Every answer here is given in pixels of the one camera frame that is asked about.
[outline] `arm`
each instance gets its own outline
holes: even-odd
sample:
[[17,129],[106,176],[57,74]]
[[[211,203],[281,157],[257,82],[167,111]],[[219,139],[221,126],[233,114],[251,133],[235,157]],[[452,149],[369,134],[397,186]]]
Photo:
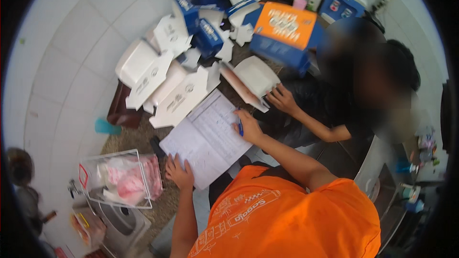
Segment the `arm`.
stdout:
[[175,182],[180,188],[179,209],[172,228],[171,258],[187,257],[198,238],[198,226],[193,206],[194,177],[190,165],[185,160],[185,170],[182,169],[179,156],[174,160],[169,154],[166,163],[166,178]]
[[[244,136],[242,138],[271,155],[303,187],[314,191],[318,187],[337,179],[317,160],[263,134],[257,120],[247,111],[238,110],[235,113],[240,117],[244,128]],[[237,125],[233,125],[233,128],[238,132]]]
[[282,94],[279,93],[276,88],[273,88],[273,94],[266,92],[267,100],[270,101],[279,110],[300,121],[318,138],[326,142],[348,140],[351,138],[351,134],[345,125],[339,125],[330,129],[323,123],[319,122],[301,110],[300,107],[295,103],[291,92],[287,90],[283,84],[277,84],[277,88],[282,92]]

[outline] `sink drain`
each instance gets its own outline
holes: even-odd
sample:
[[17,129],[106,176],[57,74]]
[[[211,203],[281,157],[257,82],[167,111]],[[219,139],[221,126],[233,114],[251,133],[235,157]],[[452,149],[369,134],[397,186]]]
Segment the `sink drain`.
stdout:
[[127,216],[129,215],[129,210],[125,207],[121,207],[121,213]]

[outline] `pink cup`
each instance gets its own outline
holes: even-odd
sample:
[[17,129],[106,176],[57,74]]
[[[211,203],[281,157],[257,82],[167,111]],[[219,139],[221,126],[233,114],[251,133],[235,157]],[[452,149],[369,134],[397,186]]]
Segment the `pink cup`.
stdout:
[[293,8],[304,10],[306,8],[306,0],[293,0]]

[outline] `black hair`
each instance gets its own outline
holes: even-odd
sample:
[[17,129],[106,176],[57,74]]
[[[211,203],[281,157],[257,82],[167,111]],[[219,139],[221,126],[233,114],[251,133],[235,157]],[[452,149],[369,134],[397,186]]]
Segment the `black hair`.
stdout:
[[416,68],[415,58],[403,43],[395,39],[387,40],[387,44],[396,47],[400,52],[389,52],[389,60],[397,61],[397,70],[393,70],[393,75],[403,84],[409,84],[410,88],[417,91],[421,86],[421,77]]

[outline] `orange t-shirt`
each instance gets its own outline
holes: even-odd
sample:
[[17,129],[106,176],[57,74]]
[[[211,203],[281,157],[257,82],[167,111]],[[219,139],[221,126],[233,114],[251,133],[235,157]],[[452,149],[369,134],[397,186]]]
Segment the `orange t-shirt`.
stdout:
[[188,257],[375,257],[381,229],[375,206],[349,179],[308,194],[246,166],[213,205]]

